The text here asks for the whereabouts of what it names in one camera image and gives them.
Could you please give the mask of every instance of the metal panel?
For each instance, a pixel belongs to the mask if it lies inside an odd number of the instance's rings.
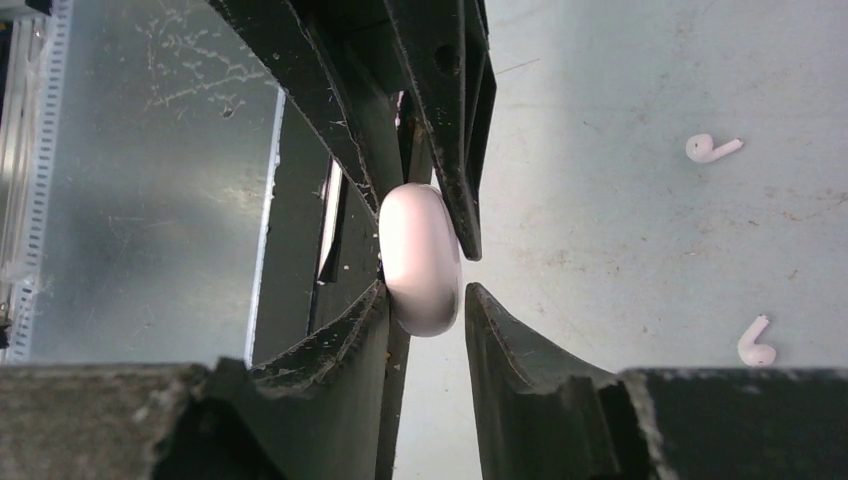
[[[244,357],[276,83],[200,1],[76,2],[69,40],[29,359]]]

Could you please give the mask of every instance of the screw hole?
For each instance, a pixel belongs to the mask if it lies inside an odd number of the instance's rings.
[[[459,73],[459,52],[453,45],[442,45],[436,49],[433,59],[436,68],[445,75],[457,75]]]

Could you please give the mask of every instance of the white earbud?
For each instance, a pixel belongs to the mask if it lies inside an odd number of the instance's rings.
[[[395,188],[380,206],[379,231],[392,315],[416,337],[446,332],[459,310],[462,264],[441,193],[414,183]]]
[[[739,352],[739,358],[745,362],[745,365],[749,367],[767,367],[777,357],[777,350],[774,348],[768,345],[754,343],[768,324],[768,317],[760,315],[748,327],[748,330],[742,334],[742,338],[739,339],[736,349]]]
[[[713,137],[702,133],[686,141],[686,156],[695,163],[710,163],[742,148],[744,143],[738,138],[713,149]]]

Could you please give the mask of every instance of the scratched metal surface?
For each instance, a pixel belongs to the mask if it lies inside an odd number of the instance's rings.
[[[201,0],[74,8],[30,361],[242,357],[278,90]]]
[[[846,366],[848,2],[487,0],[466,281],[601,367]],[[696,165],[686,139],[739,136]],[[479,478],[463,332],[413,341],[396,478]]]

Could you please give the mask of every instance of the hole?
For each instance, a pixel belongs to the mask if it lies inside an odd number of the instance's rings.
[[[443,74],[459,74],[459,52],[453,45],[442,45],[437,48],[433,60],[436,62],[436,68]]]

